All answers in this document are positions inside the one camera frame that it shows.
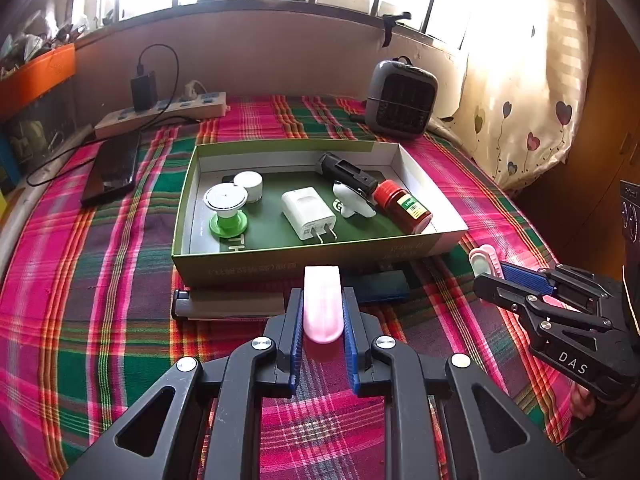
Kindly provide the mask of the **blue rectangular box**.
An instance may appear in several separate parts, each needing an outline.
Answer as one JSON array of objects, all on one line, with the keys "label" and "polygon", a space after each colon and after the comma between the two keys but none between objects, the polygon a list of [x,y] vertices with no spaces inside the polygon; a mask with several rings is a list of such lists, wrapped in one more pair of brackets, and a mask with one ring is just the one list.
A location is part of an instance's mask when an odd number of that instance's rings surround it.
[{"label": "blue rectangular box", "polygon": [[401,270],[349,276],[345,286],[354,290],[360,304],[385,304],[410,296],[409,284]]}]

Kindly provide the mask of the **grey black rectangular device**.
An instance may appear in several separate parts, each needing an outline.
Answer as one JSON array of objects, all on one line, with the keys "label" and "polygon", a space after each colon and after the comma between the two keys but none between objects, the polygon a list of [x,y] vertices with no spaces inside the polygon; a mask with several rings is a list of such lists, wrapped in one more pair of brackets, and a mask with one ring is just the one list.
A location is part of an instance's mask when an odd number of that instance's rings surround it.
[{"label": "grey black rectangular device", "polygon": [[278,292],[228,292],[212,288],[176,289],[171,300],[175,320],[208,321],[271,318],[285,312]]}]

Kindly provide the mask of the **white usb charger plug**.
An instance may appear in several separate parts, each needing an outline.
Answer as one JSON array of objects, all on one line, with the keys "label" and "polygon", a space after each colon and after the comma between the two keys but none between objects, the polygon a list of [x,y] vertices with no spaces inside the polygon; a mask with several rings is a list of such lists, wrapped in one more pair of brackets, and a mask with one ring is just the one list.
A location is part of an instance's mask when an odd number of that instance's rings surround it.
[{"label": "white usb charger plug", "polygon": [[334,232],[336,215],[311,186],[283,193],[281,208],[282,214],[302,242],[314,240],[323,244],[322,236],[326,234],[337,239]]}]

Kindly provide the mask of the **red cap brown bottle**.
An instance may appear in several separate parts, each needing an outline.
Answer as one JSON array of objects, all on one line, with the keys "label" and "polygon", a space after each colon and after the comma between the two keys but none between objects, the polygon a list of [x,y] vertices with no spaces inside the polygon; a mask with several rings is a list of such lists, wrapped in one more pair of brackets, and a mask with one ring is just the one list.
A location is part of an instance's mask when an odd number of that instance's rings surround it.
[{"label": "red cap brown bottle", "polygon": [[431,223],[431,211],[393,180],[382,181],[372,197],[378,208],[405,234],[420,234]]}]

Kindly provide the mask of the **white mushroom shaped object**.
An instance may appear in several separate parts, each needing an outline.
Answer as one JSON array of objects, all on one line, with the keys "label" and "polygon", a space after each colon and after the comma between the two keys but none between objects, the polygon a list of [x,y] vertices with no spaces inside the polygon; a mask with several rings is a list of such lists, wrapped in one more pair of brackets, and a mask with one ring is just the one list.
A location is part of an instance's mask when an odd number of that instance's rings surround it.
[{"label": "white mushroom shaped object", "polygon": [[376,211],[369,202],[346,184],[335,182],[332,191],[333,209],[344,219],[352,218],[355,214],[366,219],[376,216]]}]

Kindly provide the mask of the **white and green spool container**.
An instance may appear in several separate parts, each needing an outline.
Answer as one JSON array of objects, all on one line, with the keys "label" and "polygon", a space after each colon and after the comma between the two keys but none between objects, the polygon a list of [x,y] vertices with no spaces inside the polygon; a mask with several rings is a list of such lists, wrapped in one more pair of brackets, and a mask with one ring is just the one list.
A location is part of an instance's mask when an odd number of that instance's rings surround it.
[{"label": "white and green spool container", "polygon": [[213,211],[208,222],[213,236],[233,238],[246,231],[248,220],[242,208],[247,199],[247,190],[232,182],[218,183],[205,192],[204,204]]}]

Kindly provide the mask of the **small white round jar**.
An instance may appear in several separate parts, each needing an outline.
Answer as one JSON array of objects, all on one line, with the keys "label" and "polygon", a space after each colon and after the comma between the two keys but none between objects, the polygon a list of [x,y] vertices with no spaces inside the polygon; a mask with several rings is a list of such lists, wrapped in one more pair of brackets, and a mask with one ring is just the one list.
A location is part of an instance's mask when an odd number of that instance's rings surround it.
[{"label": "small white round jar", "polygon": [[262,199],[264,179],[259,172],[253,170],[241,171],[234,176],[233,183],[240,188],[244,188],[247,192],[246,202],[248,204],[257,203]]}]

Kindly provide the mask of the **black rectangular holder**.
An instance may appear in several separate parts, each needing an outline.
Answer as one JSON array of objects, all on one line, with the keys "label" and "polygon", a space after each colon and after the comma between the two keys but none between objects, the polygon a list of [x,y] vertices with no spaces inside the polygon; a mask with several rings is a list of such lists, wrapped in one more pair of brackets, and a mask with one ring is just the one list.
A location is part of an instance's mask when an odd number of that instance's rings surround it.
[{"label": "black rectangular holder", "polygon": [[378,180],[348,160],[325,152],[316,163],[316,171],[326,180],[346,185],[369,204],[375,203],[373,193],[378,188]]}]

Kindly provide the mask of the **plaid pink green tablecloth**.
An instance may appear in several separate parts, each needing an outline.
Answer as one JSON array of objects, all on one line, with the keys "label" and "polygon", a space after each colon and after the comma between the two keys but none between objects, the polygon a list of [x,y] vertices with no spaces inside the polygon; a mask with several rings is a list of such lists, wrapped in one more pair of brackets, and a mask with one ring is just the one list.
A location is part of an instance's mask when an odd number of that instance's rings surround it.
[{"label": "plaid pink green tablecloth", "polygon": [[[82,148],[30,214],[1,287],[1,422],[29,469],[65,469],[176,359],[225,356],[260,334],[253,322],[171,318],[181,281],[170,258],[183,179],[201,143],[366,140],[350,119],[360,104],[318,96],[237,99],[223,118],[142,136],[134,192],[99,208],[80,196],[94,148]],[[474,295],[470,249],[538,269],[554,258],[524,214],[449,142],[426,136],[407,150],[468,226],[448,254],[402,265],[400,304],[372,312],[386,333],[430,356],[468,354],[552,441],[570,426],[570,383],[527,351],[514,315]]]}]

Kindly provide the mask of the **grey portable fan heater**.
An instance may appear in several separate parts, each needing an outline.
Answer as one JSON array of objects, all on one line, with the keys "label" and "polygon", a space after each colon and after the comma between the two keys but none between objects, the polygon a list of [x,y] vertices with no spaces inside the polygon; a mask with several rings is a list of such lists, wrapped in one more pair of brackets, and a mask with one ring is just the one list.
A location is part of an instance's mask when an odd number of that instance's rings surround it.
[{"label": "grey portable fan heater", "polygon": [[437,78],[405,55],[384,60],[372,73],[364,123],[380,136],[413,139],[423,136],[432,117]]}]

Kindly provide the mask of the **black smartphone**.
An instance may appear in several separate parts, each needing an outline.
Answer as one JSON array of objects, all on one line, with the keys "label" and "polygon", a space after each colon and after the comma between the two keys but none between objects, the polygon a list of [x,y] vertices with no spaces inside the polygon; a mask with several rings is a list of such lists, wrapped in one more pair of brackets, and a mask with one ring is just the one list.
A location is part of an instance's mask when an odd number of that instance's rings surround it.
[{"label": "black smartphone", "polygon": [[94,207],[124,197],[136,184],[140,133],[130,132],[105,140],[96,153],[80,203]]}]

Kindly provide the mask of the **white power strip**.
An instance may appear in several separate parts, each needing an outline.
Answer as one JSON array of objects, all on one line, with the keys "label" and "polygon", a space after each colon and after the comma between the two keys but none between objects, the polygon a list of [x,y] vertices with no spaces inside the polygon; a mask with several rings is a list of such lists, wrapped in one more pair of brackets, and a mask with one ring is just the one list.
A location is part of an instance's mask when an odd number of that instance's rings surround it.
[{"label": "white power strip", "polygon": [[166,118],[208,119],[224,117],[227,112],[227,93],[209,92],[170,104],[167,100],[158,101],[154,107],[142,112],[132,107],[115,110],[101,119],[94,127],[94,133],[98,139],[106,139],[137,128],[157,125]]}]

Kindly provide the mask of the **heart pattern curtain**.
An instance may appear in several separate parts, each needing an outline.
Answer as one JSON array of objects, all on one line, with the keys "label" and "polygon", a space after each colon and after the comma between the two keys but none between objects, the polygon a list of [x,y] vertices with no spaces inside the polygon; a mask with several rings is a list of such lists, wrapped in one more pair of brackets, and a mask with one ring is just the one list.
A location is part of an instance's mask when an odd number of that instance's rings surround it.
[{"label": "heart pattern curtain", "polygon": [[500,188],[565,162],[591,64],[594,0],[454,0],[464,26],[460,103],[440,123]]}]

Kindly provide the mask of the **black charger adapter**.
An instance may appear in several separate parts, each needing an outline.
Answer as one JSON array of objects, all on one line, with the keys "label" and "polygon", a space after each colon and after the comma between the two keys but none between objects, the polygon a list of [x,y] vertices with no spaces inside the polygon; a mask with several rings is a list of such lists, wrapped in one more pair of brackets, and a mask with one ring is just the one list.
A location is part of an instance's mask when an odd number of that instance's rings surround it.
[{"label": "black charger adapter", "polygon": [[156,78],[154,72],[137,75],[130,80],[132,104],[136,112],[150,110],[157,103]]}]

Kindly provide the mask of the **orange storage box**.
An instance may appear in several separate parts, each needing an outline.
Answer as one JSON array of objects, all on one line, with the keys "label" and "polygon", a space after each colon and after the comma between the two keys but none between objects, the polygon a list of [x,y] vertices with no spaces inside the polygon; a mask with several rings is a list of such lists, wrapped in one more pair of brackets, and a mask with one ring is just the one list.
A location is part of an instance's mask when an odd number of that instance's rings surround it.
[{"label": "orange storage box", "polygon": [[17,114],[31,102],[76,74],[76,49],[73,44],[38,56],[0,84],[1,120]]}]

